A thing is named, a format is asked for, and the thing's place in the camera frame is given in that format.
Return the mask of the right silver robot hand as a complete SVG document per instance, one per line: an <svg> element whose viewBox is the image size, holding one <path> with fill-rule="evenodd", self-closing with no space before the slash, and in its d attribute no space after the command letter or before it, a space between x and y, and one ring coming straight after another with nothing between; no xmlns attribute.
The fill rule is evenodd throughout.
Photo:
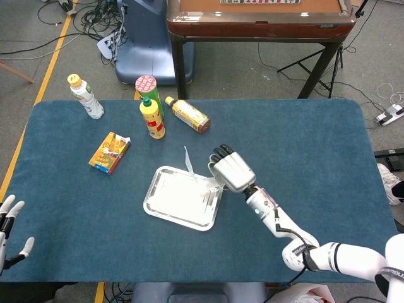
<svg viewBox="0 0 404 303"><path fill-rule="evenodd" d="M256 175L246 161L228 145L213 149L208 168L215 180L233 193L241 193L256 182Z"/></svg>

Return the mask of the white paper sheet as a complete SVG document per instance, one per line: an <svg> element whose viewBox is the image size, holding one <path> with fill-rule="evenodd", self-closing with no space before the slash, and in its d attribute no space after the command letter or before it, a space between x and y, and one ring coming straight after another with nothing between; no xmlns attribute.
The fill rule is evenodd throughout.
<svg viewBox="0 0 404 303"><path fill-rule="evenodd" d="M211 187L218 187L219 190L223 191L225 189L225 182L222 177L218 175L218 173L213 169L213 163L208 163L208 169L211 172L211 177L198 176L194 173L192 163L189 158L189 154L187 151L187 147L184 146L185 149L185 164L189 175L194 179L196 183L196 188L199 192L206 191Z"/></svg>

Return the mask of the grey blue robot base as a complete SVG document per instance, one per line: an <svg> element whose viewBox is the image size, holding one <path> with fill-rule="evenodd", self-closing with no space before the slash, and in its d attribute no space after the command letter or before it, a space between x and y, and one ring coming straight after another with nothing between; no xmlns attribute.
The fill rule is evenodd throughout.
<svg viewBox="0 0 404 303"><path fill-rule="evenodd" d="M134 285L131 303L263 303L263 282L172 283Z"/></svg>

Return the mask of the silver metal tray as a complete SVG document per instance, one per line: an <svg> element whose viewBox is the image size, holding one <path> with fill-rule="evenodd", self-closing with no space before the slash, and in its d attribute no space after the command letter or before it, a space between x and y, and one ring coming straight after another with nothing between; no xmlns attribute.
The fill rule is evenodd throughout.
<svg viewBox="0 0 404 303"><path fill-rule="evenodd" d="M215 223L222 193L218 187L199 192L188 171L162 166L155 171L143 209L151 216L204 232Z"/></svg>

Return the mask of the brown tea bottle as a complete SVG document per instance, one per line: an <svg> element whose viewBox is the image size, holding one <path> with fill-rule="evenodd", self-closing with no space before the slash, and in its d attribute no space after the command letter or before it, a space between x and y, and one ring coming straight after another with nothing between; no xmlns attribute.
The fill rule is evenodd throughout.
<svg viewBox="0 0 404 303"><path fill-rule="evenodd" d="M182 99L167 97L165 103L172 109L173 114L182 122L193 128L198 133L205 133L210 124L210 118L189 102Z"/></svg>

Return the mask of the black tripod stand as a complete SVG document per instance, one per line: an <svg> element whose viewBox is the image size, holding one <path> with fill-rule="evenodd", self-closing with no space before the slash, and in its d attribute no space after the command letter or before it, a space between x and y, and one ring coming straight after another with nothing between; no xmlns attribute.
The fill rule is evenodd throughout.
<svg viewBox="0 0 404 303"><path fill-rule="evenodd" d="M357 9L356 12L355 12L355 17L356 17L356 19L359 19L361 16L364 15L364 8L365 8L367 2L368 2L368 0L351 0L351 3L352 3L354 6L357 6L357 7L358 7L358 9ZM343 52L344 52L344 51L347 51L347 52L349 52L349 53L351 53L351 54L353 54L353 53L356 52L356 48L355 48L354 46L352 46L352 44L353 44L353 42L355 41L355 39L357 38L357 36L359 35L359 33L360 33L361 30L362 30L362 28L360 28L360 30L358 31L357 35L353 38L353 40L352 40L346 47L344 47L343 44L341 44L341 45L339 46L339 48L337 49L337 52L336 52L336 55L335 55L335 62L334 62L334 64L332 65L333 73L332 73L332 77L331 77L331 81L330 81L329 85L327 85L325 82L323 82L323 81L321 80L321 78L322 78L328 71L331 71L331 68L326 68L326 70L323 72L323 75L320 76L320 79L319 79L319 81L318 81L318 84L320 84L321 87L323 87L325 90L328 91L328 98L331 98L331 96L332 96L333 87L334 87L334 82L335 82L335 77L336 77L336 75L337 75L338 68L341 68L341 69L343 68ZM280 73L280 74L282 74L282 75L284 75L284 76L285 76L288 80L290 80L290 81L297 81L297 79L291 79L291 78L289 78L289 77L284 73L284 71L285 71L286 69L288 69L288 68L291 68L292 66L298 65L298 66L299 66L301 69L303 69L307 74L311 75L311 74L312 74L312 71L311 71L310 69L308 69L308 68L304 65L304 61L306 61L306 60L308 60L308 59L310 59L310 58L312 58L312 57L315 57L315 56L317 56L317 55L320 55L320 56L321 56L325 50L326 50L326 49L324 48L324 49L321 49L321 50L319 50L319 51L317 51L317 52L314 52L314 53L312 53L312 54L310 54L310 55L308 55L308 56L306 56L306 57L303 57L302 59L299 59L298 61L295 61L295 62L293 62L293 63L291 63L291 64L289 64L289 65L287 65L287 66L284 66L284 67L278 69L276 72L277 72L277 73Z"/></svg>

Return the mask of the green can pink lid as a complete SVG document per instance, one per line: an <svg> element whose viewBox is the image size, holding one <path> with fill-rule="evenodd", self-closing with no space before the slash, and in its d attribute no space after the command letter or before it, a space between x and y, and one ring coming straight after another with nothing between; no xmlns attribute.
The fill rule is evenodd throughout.
<svg viewBox="0 0 404 303"><path fill-rule="evenodd" d="M160 95L157 88L157 81L153 76L143 75L140 76L134 83L134 88L136 92L140 95L140 99L142 100L144 97L149 97L157 102L158 108L160 111L160 115L162 119L165 114L163 111L162 103L160 101Z"/></svg>

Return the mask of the orange snack box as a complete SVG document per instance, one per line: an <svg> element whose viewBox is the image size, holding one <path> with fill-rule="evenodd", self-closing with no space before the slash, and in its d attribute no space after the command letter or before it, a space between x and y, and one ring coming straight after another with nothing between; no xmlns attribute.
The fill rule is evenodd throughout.
<svg viewBox="0 0 404 303"><path fill-rule="evenodd" d="M92 155L88 164L107 175L111 175L130 144L130 137L122 137L110 132Z"/></svg>

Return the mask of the white plastic bag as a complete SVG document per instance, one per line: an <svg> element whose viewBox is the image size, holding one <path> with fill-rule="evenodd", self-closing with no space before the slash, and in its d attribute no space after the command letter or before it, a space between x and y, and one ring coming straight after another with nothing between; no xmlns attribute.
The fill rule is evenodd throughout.
<svg viewBox="0 0 404 303"><path fill-rule="evenodd" d="M326 285L298 283L277 294L268 303L335 303Z"/></svg>

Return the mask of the brown mahjong table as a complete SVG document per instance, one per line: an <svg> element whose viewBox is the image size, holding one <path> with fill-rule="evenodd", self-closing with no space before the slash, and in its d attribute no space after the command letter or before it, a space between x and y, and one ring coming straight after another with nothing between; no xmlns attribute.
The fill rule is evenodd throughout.
<svg viewBox="0 0 404 303"><path fill-rule="evenodd" d="M177 94L187 98L183 45L187 42L313 43L324 51L299 93L310 96L357 21L351 0L285 4L227 4L225 0L167 0Z"/></svg>

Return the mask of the black floor box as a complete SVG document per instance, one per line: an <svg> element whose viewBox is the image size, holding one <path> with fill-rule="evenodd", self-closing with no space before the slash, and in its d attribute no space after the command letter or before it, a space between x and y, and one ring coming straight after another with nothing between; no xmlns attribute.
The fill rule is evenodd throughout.
<svg viewBox="0 0 404 303"><path fill-rule="evenodd" d="M377 163L386 166L391 172L404 172L404 148L375 151Z"/></svg>

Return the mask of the white bottle yellow cap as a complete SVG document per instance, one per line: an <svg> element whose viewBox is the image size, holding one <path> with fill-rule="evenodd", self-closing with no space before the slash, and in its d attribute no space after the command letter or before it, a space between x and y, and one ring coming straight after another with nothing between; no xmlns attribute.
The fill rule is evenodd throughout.
<svg viewBox="0 0 404 303"><path fill-rule="evenodd" d="M70 74L67 77L71 93L84 107L92 119L100 119L104 114L104 108L98 102L89 84L81 79L78 74Z"/></svg>

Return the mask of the wooden stick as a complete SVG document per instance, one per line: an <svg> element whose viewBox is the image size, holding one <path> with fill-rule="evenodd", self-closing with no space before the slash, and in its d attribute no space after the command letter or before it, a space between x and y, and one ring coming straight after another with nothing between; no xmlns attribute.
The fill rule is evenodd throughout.
<svg viewBox="0 0 404 303"><path fill-rule="evenodd" d="M13 73L15 75L17 75L18 77L28 81L29 83L33 84L35 83L35 81L33 79L31 79L30 77L28 77L27 75L17 71L16 69L8 66L7 64L5 64L3 61L0 60L0 68L5 69L6 71L9 71L10 73Z"/></svg>

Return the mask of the white grey power strip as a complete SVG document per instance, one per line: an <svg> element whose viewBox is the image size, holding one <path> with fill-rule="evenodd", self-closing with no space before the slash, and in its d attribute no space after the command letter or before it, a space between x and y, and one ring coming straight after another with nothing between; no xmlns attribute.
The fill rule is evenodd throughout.
<svg viewBox="0 0 404 303"><path fill-rule="evenodd" d="M376 122L381 126L387 126L392 122L404 116L404 108L400 105L393 104L387 108L382 114L376 117Z"/></svg>

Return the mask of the white power strip with plugs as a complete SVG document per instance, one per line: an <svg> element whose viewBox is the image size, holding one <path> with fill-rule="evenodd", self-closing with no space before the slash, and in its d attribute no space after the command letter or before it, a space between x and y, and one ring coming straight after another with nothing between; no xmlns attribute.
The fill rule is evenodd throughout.
<svg viewBox="0 0 404 303"><path fill-rule="evenodd" d="M119 32L112 32L110 35L98 41L97 47L102 57L111 61L115 61L117 58L120 41L121 34Z"/></svg>

